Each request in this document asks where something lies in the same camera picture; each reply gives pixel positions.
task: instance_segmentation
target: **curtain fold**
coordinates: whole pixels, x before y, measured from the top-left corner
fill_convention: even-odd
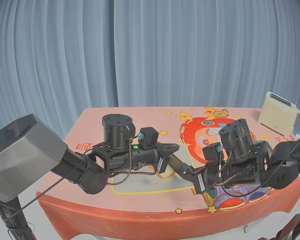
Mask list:
[[[0,128],[85,108],[300,108],[300,2],[0,0]],[[300,118],[294,134],[300,133]]]
[[[0,127],[34,113],[64,138],[117,107],[113,1],[0,1]]]
[[[300,108],[300,2],[115,0],[119,106]],[[295,124],[300,132],[300,119]]]

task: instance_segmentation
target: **white toaster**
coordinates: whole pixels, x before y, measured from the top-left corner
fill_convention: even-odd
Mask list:
[[[288,138],[294,130],[297,113],[300,114],[300,111],[295,104],[272,92],[267,92],[257,122]]]

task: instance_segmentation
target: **cartoon character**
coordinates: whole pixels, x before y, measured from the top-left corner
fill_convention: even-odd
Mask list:
[[[221,142],[219,130],[234,121],[234,119],[226,118],[229,115],[226,109],[216,111],[216,108],[206,107],[206,110],[209,110],[205,112],[208,117],[186,120],[179,130],[181,141],[187,146],[191,156],[202,164],[207,162],[202,149],[210,143]],[[254,134],[252,132],[251,134],[253,140],[256,141]]]
[[[229,112],[226,109],[217,111],[216,108],[206,107],[205,114],[207,117],[197,117],[192,120],[186,120],[180,127],[179,134],[182,142],[188,147],[190,155],[198,162],[205,164],[202,149],[210,143],[221,142],[219,130],[228,123],[232,123],[234,119],[227,118]],[[252,131],[252,139],[256,141],[257,138]],[[257,185],[253,186],[235,186],[228,190],[233,195],[243,195],[254,190]],[[247,203],[257,202],[266,198],[271,193],[271,188],[260,188],[258,191],[243,197],[235,198],[227,195],[221,187],[217,189],[217,197],[212,199],[207,193],[203,194],[205,203],[208,205],[208,211],[212,214],[218,210],[230,210],[241,207]]]
[[[257,188],[259,185],[252,185],[252,186],[235,186],[231,189],[227,189],[226,191],[233,195],[244,195],[255,188]],[[209,207],[215,208],[215,210],[231,210],[239,208],[247,203],[255,203],[261,199],[266,198],[271,194],[271,187],[267,188],[260,188],[259,190],[255,191],[252,194],[249,194],[245,197],[231,197],[227,195],[221,187],[216,187],[217,189],[217,197],[215,199],[212,199],[207,193],[203,194],[203,198],[205,203]]]

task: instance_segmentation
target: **bread slice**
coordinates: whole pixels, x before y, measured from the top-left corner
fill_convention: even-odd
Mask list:
[[[176,172],[168,165],[166,168],[166,171],[163,173],[156,173],[157,176],[159,176],[161,179],[168,179],[170,177],[172,177]]]

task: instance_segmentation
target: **orange tablecloth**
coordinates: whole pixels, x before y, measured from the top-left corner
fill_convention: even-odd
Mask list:
[[[239,118],[248,121],[254,140],[266,140],[272,147],[280,141],[295,140],[293,135],[285,139],[259,125],[260,109],[91,108],[82,113],[66,137],[69,148],[83,153],[102,142],[102,116],[109,113],[131,116],[136,133],[141,127],[152,126],[160,133],[158,141],[180,143],[175,154],[195,167],[204,163],[202,148],[219,141],[218,135],[208,131]],[[37,195],[58,179],[47,173]],[[276,211],[290,212],[300,198],[299,181],[283,190],[263,188],[242,199],[228,197],[218,187],[217,198],[211,199],[206,194],[195,195],[189,182],[172,173],[161,177],[130,175],[123,184],[106,186],[97,195],[85,194],[77,185],[63,180],[38,202],[63,240],[84,233],[129,240],[174,240],[223,232]],[[254,187],[242,186],[235,191],[243,194]]]

